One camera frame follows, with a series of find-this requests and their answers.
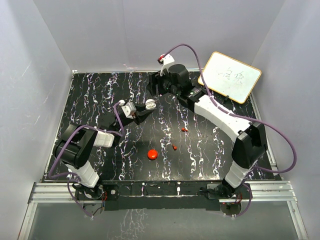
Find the white earbud charging case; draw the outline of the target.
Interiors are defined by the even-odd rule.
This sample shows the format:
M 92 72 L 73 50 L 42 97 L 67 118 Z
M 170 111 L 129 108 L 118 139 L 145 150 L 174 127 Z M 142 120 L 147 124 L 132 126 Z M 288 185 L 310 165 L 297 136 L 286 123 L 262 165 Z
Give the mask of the white earbud charging case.
M 154 99 L 147 99 L 145 102 L 145 109 L 148 111 L 154 110 L 156 108 L 156 101 Z

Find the red earbud charging case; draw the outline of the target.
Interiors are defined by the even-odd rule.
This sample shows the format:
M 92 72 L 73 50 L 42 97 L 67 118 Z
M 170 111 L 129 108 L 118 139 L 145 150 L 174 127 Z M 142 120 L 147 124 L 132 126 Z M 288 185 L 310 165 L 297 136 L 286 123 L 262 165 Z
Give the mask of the red earbud charging case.
M 158 152 L 155 150 L 155 149 L 150 149 L 148 152 L 147 152 L 147 157 L 149 160 L 153 161 L 153 160 L 156 160 L 157 157 L 158 157 Z

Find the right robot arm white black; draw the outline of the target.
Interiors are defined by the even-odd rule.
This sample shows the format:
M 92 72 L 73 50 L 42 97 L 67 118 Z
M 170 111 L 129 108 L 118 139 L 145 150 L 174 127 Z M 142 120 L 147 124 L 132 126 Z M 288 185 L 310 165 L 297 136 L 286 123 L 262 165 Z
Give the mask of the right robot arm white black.
M 222 130 L 233 142 L 231 167 L 212 194 L 233 199 L 241 192 L 241 184 L 256 162 L 268 149 L 265 126 L 258 122 L 234 117 L 233 112 L 219 103 L 213 103 L 203 85 L 192 83 L 182 64 L 174 64 L 164 72 L 148 77 L 147 90 L 152 96 L 172 94 L 178 102 Z

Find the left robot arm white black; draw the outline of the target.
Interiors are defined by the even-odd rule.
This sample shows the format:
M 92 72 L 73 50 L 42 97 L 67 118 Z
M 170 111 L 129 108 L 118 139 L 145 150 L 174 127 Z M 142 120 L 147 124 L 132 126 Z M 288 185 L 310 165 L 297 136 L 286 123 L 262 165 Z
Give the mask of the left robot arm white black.
M 67 166 L 77 181 L 72 187 L 87 198 L 101 198 L 104 188 L 89 161 L 92 148 L 114 148 L 125 135 L 125 126 L 141 124 L 155 108 L 154 99 L 147 99 L 144 104 L 120 100 L 113 106 L 114 114 L 103 116 L 97 128 L 70 124 L 54 147 L 53 156 Z

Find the black front base bar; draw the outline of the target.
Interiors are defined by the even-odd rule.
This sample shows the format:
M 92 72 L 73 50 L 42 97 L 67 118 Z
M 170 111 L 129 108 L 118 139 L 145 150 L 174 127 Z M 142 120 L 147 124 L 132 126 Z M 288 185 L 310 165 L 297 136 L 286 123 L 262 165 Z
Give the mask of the black front base bar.
M 223 199 L 206 193 L 220 181 L 208 180 L 125 180 L 102 181 L 107 192 L 106 211 L 148 209 L 205 209 L 219 211 Z

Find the whiteboard with wooden frame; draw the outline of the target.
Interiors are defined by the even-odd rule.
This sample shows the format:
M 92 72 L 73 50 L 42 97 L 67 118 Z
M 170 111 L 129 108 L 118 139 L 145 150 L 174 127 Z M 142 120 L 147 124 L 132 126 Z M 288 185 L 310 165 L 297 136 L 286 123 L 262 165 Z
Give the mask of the whiteboard with wooden frame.
M 198 78 L 198 83 L 204 85 L 205 80 L 210 90 L 243 104 L 261 75 L 261 70 L 215 51 Z

